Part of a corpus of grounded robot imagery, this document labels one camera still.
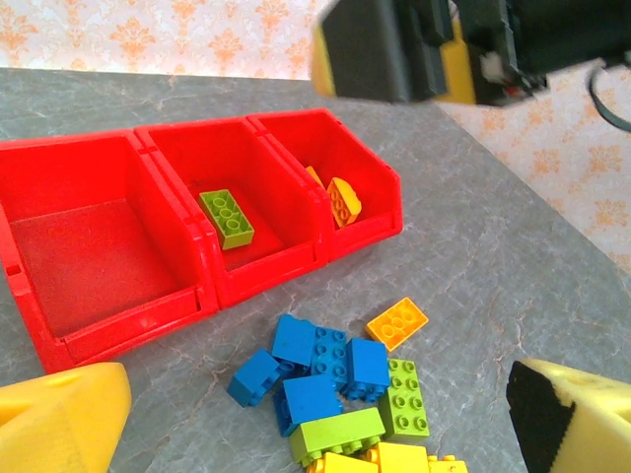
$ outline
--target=orange lego brick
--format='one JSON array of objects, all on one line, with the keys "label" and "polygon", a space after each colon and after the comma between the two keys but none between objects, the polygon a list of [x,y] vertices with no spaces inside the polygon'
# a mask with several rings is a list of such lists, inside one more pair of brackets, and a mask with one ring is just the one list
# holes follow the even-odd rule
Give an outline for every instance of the orange lego brick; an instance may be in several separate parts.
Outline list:
[{"label": "orange lego brick", "polygon": [[374,340],[391,352],[423,327],[429,319],[410,299],[405,298],[366,325]]},{"label": "orange lego brick", "polygon": [[319,178],[319,175],[317,175],[317,172],[313,166],[307,166],[307,172],[310,174],[315,182],[324,187],[324,184],[322,184],[322,180]]},{"label": "orange lego brick", "polygon": [[351,184],[339,177],[334,177],[326,192],[331,197],[333,217],[340,229],[357,220],[357,216],[362,211],[362,203]]}]

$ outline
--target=bin compartment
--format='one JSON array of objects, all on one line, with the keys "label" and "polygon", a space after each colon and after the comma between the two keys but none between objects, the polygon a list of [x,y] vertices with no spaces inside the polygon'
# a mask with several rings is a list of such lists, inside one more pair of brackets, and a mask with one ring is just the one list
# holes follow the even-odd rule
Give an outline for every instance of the bin compartment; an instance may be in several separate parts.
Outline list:
[{"label": "bin compartment", "polygon": [[47,372],[218,310],[199,229],[131,131],[0,146],[0,258]]},{"label": "bin compartment", "polygon": [[[331,260],[402,231],[398,174],[328,110],[259,113],[250,115],[248,120],[301,179],[328,202],[324,219]],[[362,203],[362,211],[353,224],[337,227],[328,195],[309,175],[308,166],[314,168],[324,187],[334,177],[353,187]]]},{"label": "bin compartment", "polygon": [[[213,255],[220,306],[239,303],[326,263],[320,194],[243,117],[136,129],[198,223]],[[253,227],[251,243],[222,250],[198,200],[228,190]]]}]

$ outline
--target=blue lego brick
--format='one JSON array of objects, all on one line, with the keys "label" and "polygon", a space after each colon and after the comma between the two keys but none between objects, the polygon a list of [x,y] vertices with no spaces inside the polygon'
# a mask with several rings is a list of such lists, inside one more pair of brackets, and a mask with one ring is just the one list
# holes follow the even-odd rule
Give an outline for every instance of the blue lego brick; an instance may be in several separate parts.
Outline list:
[{"label": "blue lego brick", "polygon": [[291,313],[278,319],[271,355],[278,361],[281,377],[288,379],[307,374],[312,364],[312,352],[316,339],[316,326]]},{"label": "blue lego brick", "polygon": [[328,374],[338,391],[346,385],[346,333],[325,327],[315,330],[311,374]]},{"label": "blue lego brick", "polygon": [[261,348],[235,373],[228,394],[242,407],[257,406],[279,377],[279,363]]},{"label": "blue lego brick", "polygon": [[273,400],[281,437],[290,436],[304,422],[333,417],[344,409],[327,374],[286,379]]},{"label": "blue lego brick", "polygon": [[390,386],[386,345],[353,338],[346,345],[348,384],[342,389],[347,399],[376,402]]}]

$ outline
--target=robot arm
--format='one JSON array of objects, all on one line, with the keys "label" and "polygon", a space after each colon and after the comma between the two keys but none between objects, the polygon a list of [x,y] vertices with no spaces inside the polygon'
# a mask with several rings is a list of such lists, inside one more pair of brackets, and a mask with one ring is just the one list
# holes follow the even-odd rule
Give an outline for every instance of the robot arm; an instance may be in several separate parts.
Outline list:
[{"label": "robot arm", "polygon": [[[339,0],[315,29],[324,96],[387,102],[522,102],[547,76],[596,59],[631,67],[631,0]],[[590,92],[602,116],[631,131]]]}]

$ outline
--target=black cable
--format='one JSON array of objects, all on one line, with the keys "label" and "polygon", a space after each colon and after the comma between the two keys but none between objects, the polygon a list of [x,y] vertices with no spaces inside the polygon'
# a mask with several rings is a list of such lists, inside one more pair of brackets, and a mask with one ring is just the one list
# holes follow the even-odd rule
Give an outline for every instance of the black cable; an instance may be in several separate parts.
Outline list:
[{"label": "black cable", "polygon": [[588,80],[588,91],[590,93],[590,97],[592,97],[592,101],[594,101],[594,106],[596,107],[596,110],[605,121],[622,131],[631,133],[631,122],[616,115],[609,108],[607,108],[596,93],[596,77],[606,68],[607,66],[596,66],[594,69],[592,69],[592,72],[590,73],[590,78]]}]

